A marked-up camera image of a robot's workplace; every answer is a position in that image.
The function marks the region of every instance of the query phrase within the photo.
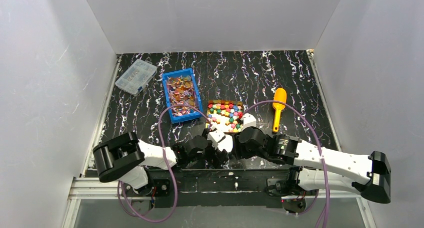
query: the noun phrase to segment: white frame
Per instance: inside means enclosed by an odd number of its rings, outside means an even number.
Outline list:
[[[322,99],[322,103],[325,108],[325,112],[327,113],[328,120],[331,126],[331,130],[336,142],[336,147],[339,151],[341,150],[340,142],[337,137],[336,130],[334,129],[333,122],[331,120],[327,102],[325,100],[325,97],[323,95],[323,89],[320,84],[320,79],[317,71],[317,67],[314,61],[314,51],[313,49],[307,50],[307,55],[309,57],[309,61],[312,67],[313,74],[315,76],[315,80],[318,86],[319,94]],[[92,147],[96,146],[99,142],[100,134],[103,129],[103,121],[105,120],[106,113],[108,110],[108,104],[111,99],[111,94],[114,88],[115,78],[117,76],[117,72],[120,66],[122,60],[122,55],[120,55],[117,59],[116,67],[114,69],[113,77],[110,80],[110,86],[107,91],[107,95],[105,97],[104,103],[103,103],[103,109],[101,112],[101,115],[99,116],[99,120],[97,122],[97,128],[95,129],[92,137]],[[89,148],[87,152],[87,156],[84,162],[84,166],[81,171],[81,178],[74,178],[72,182],[72,186],[69,191],[69,197],[68,197],[68,203],[66,207],[65,216],[63,219],[62,228],[73,228],[75,226],[75,222],[77,220],[78,210],[80,208],[81,200],[82,199],[117,199],[117,182],[111,182],[111,183],[100,183],[97,178],[85,178],[85,172],[87,171],[87,168],[89,167],[89,164],[93,162],[93,157],[91,154],[92,147]],[[282,200],[287,199],[295,199],[297,196],[287,196],[282,197]],[[325,191],[320,191],[318,195],[319,199],[325,198]],[[356,198],[356,201],[358,203],[358,209],[360,210],[363,223],[366,228],[376,228],[376,224],[374,222],[373,215],[370,211],[370,207],[368,205],[368,201],[362,198],[361,196],[350,193],[350,192],[344,192],[344,191],[331,191],[331,198],[338,199],[338,198]],[[150,198],[145,197],[139,197],[139,198],[132,198],[137,200],[145,200]]]

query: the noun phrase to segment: marble surface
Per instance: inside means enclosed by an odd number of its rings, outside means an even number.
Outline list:
[[[278,87],[287,91],[287,103],[312,124],[323,146],[336,150],[330,123],[321,100],[306,51],[237,51],[123,54],[118,79],[136,59],[152,62],[157,74],[138,97],[114,87],[100,142],[134,131],[146,142],[160,145],[158,118],[166,108],[162,74],[193,68],[203,111],[209,100],[236,100],[247,108],[259,101],[272,100]],[[255,109],[257,126],[272,134],[274,110],[271,104]],[[203,118],[171,125],[168,114],[162,121],[165,144],[187,141],[200,135]],[[304,122],[291,110],[281,114],[281,133],[315,143]],[[225,168],[278,168],[260,157],[230,161]]]

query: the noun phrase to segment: orange scoop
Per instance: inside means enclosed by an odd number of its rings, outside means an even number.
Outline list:
[[[287,93],[286,93],[286,91],[284,89],[282,89],[282,88],[278,88],[275,91],[274,100],[275,101],[286,103],[286,101],[287,101]],[[273,102],[272,103],[272,107],[276,110],[275,111],[275,116],[274,116],[274,125],[272,126],[272,132],[278,132],[279,126],[280,126],[281,111],[286,106],[284,106],[282,104],[279,104],[279,103]]]

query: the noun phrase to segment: scoop handle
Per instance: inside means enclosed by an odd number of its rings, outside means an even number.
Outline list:
[[[272,126],[272,132],[278,132],[280,127],[280,117],[281,117],[281,110],[276,109],[275,116],[274,116],[274,124]]]

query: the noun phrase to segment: blue plastic bin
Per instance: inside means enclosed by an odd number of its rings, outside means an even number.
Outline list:
[[[168,72],[168,73],[164,73],[162,75],[162,83],[163,83],[163,88],[165,90],[165,98],[167,99],[166,100],[166,106],[171,107],[171,102],[169,100],[170,97],[169,97],[169,94],[168,94],[168,89],[167,89],[166,83],[167,83],[167,81],[169,80],[170,77],[180,77],[180,76],[183,76],[183,77],[191,76],[192,77],[191,80],[193,81],[193,85],[194,85],[194,88],[195,88],[194,90],[196,92],[194,102],[197,103],[197,109],[199,109],[200,111],[203,111],[202,110],[202,102],[200,100],[200,95],[199,95],[199,90],[197,89],[198,86],[196,84],[196,80],[194,78],[195,76],[193,74],[192,68],[178,70],[178,71],[175,71],[175,72]],[[197,119],[197,118],[201,117],[201,114],[198,113],[198,112],[190,113],[190,114],[183,115],[183,116],[180,116],[180,117],[174,117],[171,110],[169,110],[168,112],[169,112],[169,116],[171,117],[171,122],[173,124],[178,123],[178,122],[185,122],[185,121],[189,121],[189,120],[193,120],[193,119]]]

